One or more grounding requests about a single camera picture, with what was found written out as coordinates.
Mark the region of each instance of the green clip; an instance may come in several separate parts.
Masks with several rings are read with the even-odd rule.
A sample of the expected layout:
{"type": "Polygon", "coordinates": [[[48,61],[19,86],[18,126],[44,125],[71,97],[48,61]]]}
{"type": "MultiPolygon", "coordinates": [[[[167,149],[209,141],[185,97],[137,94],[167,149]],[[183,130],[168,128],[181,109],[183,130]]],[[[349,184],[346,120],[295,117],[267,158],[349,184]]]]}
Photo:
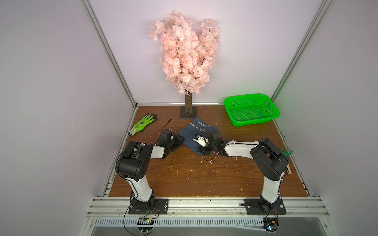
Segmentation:
{"type": "Polygon", "coordinates": [[[282,151],[286,156],[290,156],[290,154],[293,152],[293,151],[289,151],[289,150],[284,151],[283,148],[281,148],[281,151],[282,151]]]}

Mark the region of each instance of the green plastic basket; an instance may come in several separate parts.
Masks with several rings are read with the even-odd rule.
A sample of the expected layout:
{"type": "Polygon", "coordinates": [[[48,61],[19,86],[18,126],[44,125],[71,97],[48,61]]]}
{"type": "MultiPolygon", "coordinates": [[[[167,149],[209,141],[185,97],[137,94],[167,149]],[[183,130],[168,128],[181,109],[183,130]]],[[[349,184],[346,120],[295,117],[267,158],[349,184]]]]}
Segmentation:
{"type": "Polygon", "coordinates": [[[228,97],[224,104],[231,123],[236,127],[264,123],[280,116],[270,98],[261,93],[228,97]]]}

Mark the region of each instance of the artificial cherry blossom tree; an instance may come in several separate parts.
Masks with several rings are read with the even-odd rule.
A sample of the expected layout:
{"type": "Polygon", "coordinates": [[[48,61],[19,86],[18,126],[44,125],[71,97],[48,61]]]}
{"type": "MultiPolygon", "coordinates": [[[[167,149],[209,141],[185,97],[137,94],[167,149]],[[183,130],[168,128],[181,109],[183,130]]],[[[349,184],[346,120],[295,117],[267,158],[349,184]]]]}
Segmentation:
{"type": "Polygon", "coordinates": [[[157,20],[149,31],[153,40],[160,35],[164,59],[160,65],[167,80],[175,85],[180,95],[185,94],[186,114],[191,113],[192,93],[199,94],[209,81],[209,69],[215,64],[219,29],[214,20],[201,22],[199,36],[192,29],[192,21],[173,10],[163,22],[157,20]]]}

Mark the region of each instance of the work glove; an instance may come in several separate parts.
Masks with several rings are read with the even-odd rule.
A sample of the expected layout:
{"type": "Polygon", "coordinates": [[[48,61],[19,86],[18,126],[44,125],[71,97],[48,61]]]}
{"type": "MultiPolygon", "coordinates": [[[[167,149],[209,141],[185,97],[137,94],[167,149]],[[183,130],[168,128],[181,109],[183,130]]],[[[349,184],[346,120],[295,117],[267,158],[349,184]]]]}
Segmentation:
{"type": "Polygon", "coordinates": [[[134,127],[128,131],[127,133],[130,136],[133,136],[136,132],[142,131],[146,126],[157,120],[158,118],[154,114],[147,114],[145,115],[140,121],[134,125],[134,127]]]}

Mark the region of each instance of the black wire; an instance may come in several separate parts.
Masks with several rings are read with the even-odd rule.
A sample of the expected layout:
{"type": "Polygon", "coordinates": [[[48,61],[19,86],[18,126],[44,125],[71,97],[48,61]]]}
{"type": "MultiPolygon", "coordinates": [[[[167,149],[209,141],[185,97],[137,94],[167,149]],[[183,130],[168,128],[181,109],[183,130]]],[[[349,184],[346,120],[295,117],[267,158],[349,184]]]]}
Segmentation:
{"type": "Polygon", "coordinates": [[[153,207],[153,209],[150,211],[150,213],[148,213],[147,215],[145,215],[145,216],[142,216],[141,218],[145,218],[146,216],[149,216],[149,215],[151,215],[151,212],[153,212],[155,210],[155,206],[153,207]]]}
{"type": "Polygon", "coordinates": [[[153,219],[157,219],[157,218],[159,217],[159,215],[160,215],[160,208],[159,208],[159,206],[158,206],[158,205],[156,205],[156,207],[158,208],[158,216],[157,216],[157,217],[155,217],[155,218],[153,218],[153,219]]]}
{"type": "Polygon", "coordinates": [[[205,161],[207,161],[207,162],[210,162],[210,161],[212,161],[212,160],[214,159],[214,157],[215,157],[216,155],[217,155],[217,154],[214,154],[214,156],[213,156],[210,160],[206,160],[206,159],[203,157],[203,152],[202,152],[202,159],[205,160],[205,161]]]}
{"type": "Polygon", "coordinates": [[[126,229],[126,226],[125,226],[125,216],[126,216],[127,211],[129,210],[130,206],[131,206],[131,197],[132,197],[132,194],[133,194],[133,192],[131,191],[131,193],[130,193],[130,205],[128,206],[127,210],[125,211],[125,214],[123,215],[123,227],[125,228],[125,230],[126,230],[129,234],[131,234],[131,235],[133,235],[133,236],[147,236],[147,235],[149,235],[150,233],[152,233],[152,230],[150,230],[150,232],[149,232],[148,234],[140,234],[140,235],[137,235],[137,234],[133,234],[133,233],[131,233],[130,231],[128,231],[128,230],[126,229]]]}
{"type": "MultiPolygon", "coordinates": [[[[168,125],[169,122],[171,122],[172,119],[169,119],[169,121],[166,123],[166,125],[161,129],[160,133],[164,130],[164,128],[168,125]]],[[[157,144],[160,140],[160,136],[158,138],[158,140],[155,142],[155,144],[157,144]]]]}

